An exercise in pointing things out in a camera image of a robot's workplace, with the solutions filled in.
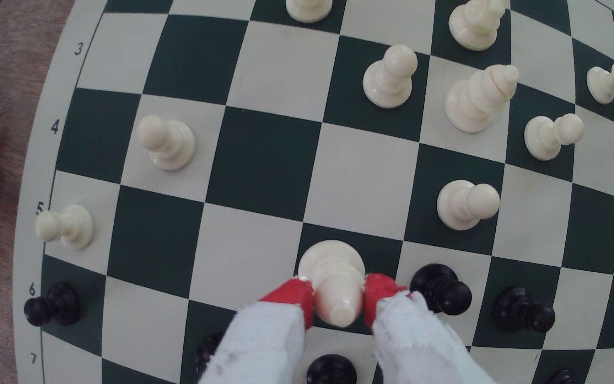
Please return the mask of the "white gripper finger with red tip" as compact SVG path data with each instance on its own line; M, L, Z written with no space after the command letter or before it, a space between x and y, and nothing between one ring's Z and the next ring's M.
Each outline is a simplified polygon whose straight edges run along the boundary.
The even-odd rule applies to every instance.
M292 383L312 323L312 283L288 279L236 313L199 383Z
M495 383L421 293L371 273L363 302L384 383Z

